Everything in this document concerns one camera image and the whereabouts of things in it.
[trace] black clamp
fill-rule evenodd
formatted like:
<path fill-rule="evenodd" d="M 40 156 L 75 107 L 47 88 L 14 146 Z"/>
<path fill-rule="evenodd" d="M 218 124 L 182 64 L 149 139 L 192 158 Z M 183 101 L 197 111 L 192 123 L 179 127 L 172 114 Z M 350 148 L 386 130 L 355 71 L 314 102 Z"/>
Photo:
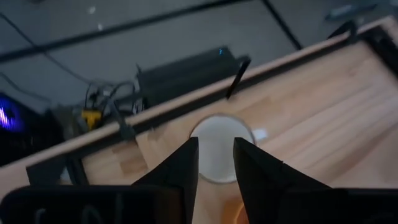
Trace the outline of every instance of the black clamp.
<path fill-rule="evenodd" d="M 136 137 L 136 132 L 132 126 L 126 124 L 126 120 L 121 116 L 114 99 L 110 96 L 106 96 L 106 104 L 111 110 L 111 115 L 119 123 L 122 138 L 127 141 L 133 140 Z"/>
<path fill-rule="evenodd" d="M 337 35 L 344 34 L 349 31 L 348 41 L 351 44 L 355 44 L 358 41 L 358 25 L 354 20 L 350 20 L 341 25 L 337 30 L 329 35 L 328 39 L 335 37 Z"/>

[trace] wire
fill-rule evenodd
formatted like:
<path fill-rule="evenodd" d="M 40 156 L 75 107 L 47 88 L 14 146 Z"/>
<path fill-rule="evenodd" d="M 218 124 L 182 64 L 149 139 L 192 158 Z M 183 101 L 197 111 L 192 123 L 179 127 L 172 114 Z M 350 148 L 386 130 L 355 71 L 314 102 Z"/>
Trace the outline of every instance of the wire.
<path fill-rule="evenodd" d="M 86 90 L 86 95 L 85 95 L 85 108 L 87 107 L 87 101 L 89 100 L 89 93 L 90 93 L 90 89 L 93 85 L 97 86 L 97 92 L 103 90 L 105 87 L 114 87 L 113 90 L 111 91 L 110 96 L 113 96 L 114 94 L 116 94 L 116 92 L 120 89 L 120 87 L 124 86 L 124 85 L 132 85 L 132 92 L 135 91 L 135 86 L 133 82 L 122 82 L 122 83 L 111 83 L 111 82 L 106 82 L 106 81 L 92 81 L 89 80 L 85 77 L 83 77 L 82 75 L 74 72 L 72 69 L 68 68 L 66 65 L 64 65 L 63 63 L 59 62 L 57 59 L 53 58 L 51 55 L 49 55 L 45 50 L 43 50 L 41 47 L 39 47 L 38 45 L 35 44 L 35 42 L 30 39 L 14 22 L 12 22 L 6 15 L 4 15 L 3 13 L 0 12 L 0 17 L 2 19 L 4 19 L 24 40 L 26 40 L 28 43 L 30 43 L 30 45 L 32 45 L 34 48 L 36 48 L 38 51 L 40 51 L 47 59 L 49 59 L 51 62 L 53 62 L 55 65 L 57 65 L 59 68 L 61 68 L 64 72 L 67 72 L 69 75 L 75 77 L 77 80 L 86 83 L 88 85 L 88 88 Z M 139 72 L 141 72 L 141 68 L 138 67 L 137 65 L 137 69 Z M 15 85 L 15 83 L 13 83 L 7 76 L 5 76 L 5 74 L 3 74 L 3 77 L 17 90 L 26 93 L 26 91 L 21 90 L 17 85 Z M 34 96 L 40 98 L 41 100 L 46 99 L 49 100 L 48 98 L 45 98 L 43 96 L 40 96 L 38 94 L 33 94 Z"/>
<path fill-rule="evenodd" d="M 53 58 L 51 55 L 49 55 L 46 51 L 42 50 L 38 45 L 36 45 L 32 39 L 30 39 L 14 22 L 12 22 L 6 15 L 0 12 L 0 17 L 3 18 L 23 39 L 28 41 L 33 47 L 35 47 L 37 50 L 39 50 L 47 59 L 49 59 L 51 62 L 56 64 L 59 68 L 61 68 L 64 72 L 67 72 L 69 75 L 75 77 L 76 79 L 82 81 L 83 83 L 86 83 L 89 85 L 92 83 L 91 80 L 77 74 L 76 72 L 72 71 L 70 68 L 68 68 L 66 65 L 62 64 L 59 62 L 57 59 Z"/>
<path fill-rule="evenodd" d="M 27 91 L 27 90 L 21 89 L 21 88 L 20 88 L 17 84 L 15 84 L 5 73 L 0 72 L 0 77 L 2 77 L 3 79 L 5 79 L 5 81 L 6 81 L 8 84 L 10 84 L 10 86 L 12 86 L 12 87 L 13 87 L 15 90 L 17 90 L 17 91 L 19 91 L 19 92 L 21 92 L 21 93 L 23 93 L 23 94 L 25 94 L 25 95 L 28 95 L 28 96 L 30 96 L 30 97 L 36 98 L 36 99 L 38 99 L 38 100 L 40 100 L 40 101 L 45 101 L 45 102 L 47 102 L 47 103 L 49 103 L 49 104 L 52 103 L 52 100 L 50 100 L 49 98 L 47 98 L 47 97 L 45 97 L 45 96 L 39 95 L 39 94 L 34 93 L 34 92 L 31 92 L 31 91 Z"/>

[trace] light wood surface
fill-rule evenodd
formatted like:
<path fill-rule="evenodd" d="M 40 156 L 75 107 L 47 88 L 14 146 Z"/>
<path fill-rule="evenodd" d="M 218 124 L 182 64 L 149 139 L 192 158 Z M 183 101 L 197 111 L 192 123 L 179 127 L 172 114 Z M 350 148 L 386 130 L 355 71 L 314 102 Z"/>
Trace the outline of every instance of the light wood surface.
<path fill-rule="evenodd" d="M 268 138 L 257 140 L 260 148 L 323 183 L 396 188 L 397 112 L 396 79 L 366 44 L 358 43 L 136 139 L 152 169 L 189 138 L 201 119 L 226 113 L 253 131 L 266 131 Z M 200 179 L 194 223 L 220 223 L 225 201 L 239 196 L 237 183 Z"/>
<path fill-rule="evenodd" d="M 398 40 L 392 18 L 382 24 Z M 335 37 L 245 73 L 243 77 L 310 54 L 346 38 Z M 135 124 L 163 111 L 231 84 L 227 79 L 194 91 L 127 119 Z M 235 115 L 253 130 L 265 129 L 268 139 L 257 145 L 292 167 L 331 186 L 397 187 L 398 134 L 397 82 L 362 43 L 341 49 L 316 61 L 260 83 L 153 131 L 134 142 L 123 142 L 83 160 L 92 184 L 131 184 L 153 169 L 188 139 L 197 122 L 213 113 Z M 118 130 L 117 124 L 72 139 L 0 168 L 0 198 L 29 184 L 25 168 L 101 139 Z M 225 201 L 239 197 L 237 184 L 198 183 L 194 223 L 219 223 Z"/>
<path fill-rule="evenodd" d="M 93 185 L 130 185 L 148 171 L 135 142 L 121 142 L 82 159 Z"/>

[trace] purple light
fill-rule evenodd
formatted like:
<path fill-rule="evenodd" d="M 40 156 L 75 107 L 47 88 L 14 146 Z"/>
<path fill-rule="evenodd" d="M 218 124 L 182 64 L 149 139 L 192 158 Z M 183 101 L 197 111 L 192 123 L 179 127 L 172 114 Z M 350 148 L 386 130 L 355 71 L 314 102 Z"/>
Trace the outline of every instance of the purple light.
<path fill-rule="evenodd" d="M 24 130 L 24 123 L 19 116 L 17 106 L 5 98 L 0 98 L 0 129 L 12 132 Z"/>
<path fill-rule="evenodd" d="M 3 108 L 0 108 L 0 122 L 3 126 L 9 126 L 9 121 Z"/>

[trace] white cup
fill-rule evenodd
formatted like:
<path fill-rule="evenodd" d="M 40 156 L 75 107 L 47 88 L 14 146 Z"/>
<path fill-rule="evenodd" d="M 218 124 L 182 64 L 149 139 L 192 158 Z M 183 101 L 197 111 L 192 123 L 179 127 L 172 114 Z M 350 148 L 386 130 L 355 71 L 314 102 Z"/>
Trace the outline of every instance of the white cup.
<path fill-rule="evenodd" d="M 254 144 L 252 132 L 241 120 L 223 114 L 202 120 L 191 137 L 199 140 L 199 173 L 216 183 L 236 181 L 234 138 L 242 137 Z"/>

